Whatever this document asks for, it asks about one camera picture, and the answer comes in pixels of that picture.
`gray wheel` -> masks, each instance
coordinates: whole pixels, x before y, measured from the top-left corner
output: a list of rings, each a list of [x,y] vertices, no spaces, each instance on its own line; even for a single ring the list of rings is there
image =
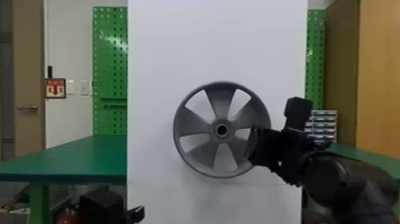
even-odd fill
[[[236,90],[240,89],[250,96],[250,100],[228,119],[231,102]],[[187,108],[188,101],[198,92],[205,91],[215,119],[207,122],[201,116]],[[179,105],[173,123],[173,138],[178,153],[191,168],[212,178],[232,178],[253,168],[245,157],[247,139],[238,137],[237,130],[248,129],[252,125],[270,128],[270,116],[261,99],[246,87],[232,82],[214,82],[200,86],[189,93]],[[203,144],[184,151],[180,138],[200,133],[209,134]],[[215,157],[220,144],[227,144],[232,153],[237,169],[220,172],[214,169]]]

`fire sign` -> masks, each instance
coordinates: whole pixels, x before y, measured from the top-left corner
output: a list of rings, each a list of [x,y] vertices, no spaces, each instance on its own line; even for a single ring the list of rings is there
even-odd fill
[[[46,98],[64,99],[65,79],[46,79]]]

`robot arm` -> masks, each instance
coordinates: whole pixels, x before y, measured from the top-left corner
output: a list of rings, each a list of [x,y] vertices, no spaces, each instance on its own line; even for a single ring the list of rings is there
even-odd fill
[[[379,167],[323,151],[303,133],[312,103],[288,100],[282,131],[253,127],[246,156],[254,166],[268,167],[286,183],[303,186],[339,224],[398,224],[390,205],[398,186]]]

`wheel spoke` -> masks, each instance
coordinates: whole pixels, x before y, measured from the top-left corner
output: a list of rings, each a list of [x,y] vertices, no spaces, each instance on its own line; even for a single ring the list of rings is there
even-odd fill
[[[240,166],[244,163],[249,163],[247,158],[245,157],[245,150],[247,146],[247,140],[242,138],[232,139],[231,142],[228,143],[230,151],[232,152],[233,158],[237,166]]]
[[[227,119],[234,89],[206,89],[208,100],[217,119]]]
[[[234,116],[232,124],[235,130],[246,129],[261,121],[260,114],[257,113],[257,103],[250,99]]]
[[[175,130],[178,130],[177,134],[180,137],[208,132],[210,124],[187,107],[182,107],[176,117],[178,128]]]
[[[208,141],[188,152],[188,154],[197,162],[202,163],[210,168],[214,168],[214,161],[217,155],[219,144]]]

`wall outlet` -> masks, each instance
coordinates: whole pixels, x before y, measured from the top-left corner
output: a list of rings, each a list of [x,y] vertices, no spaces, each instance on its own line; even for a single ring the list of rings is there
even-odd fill
[[[67,82],[67,94],[75,94],[75,81],[68,80]]]
[[[80,94],[83,96],[90,94],[90,82],[88,80],[81,81]]]

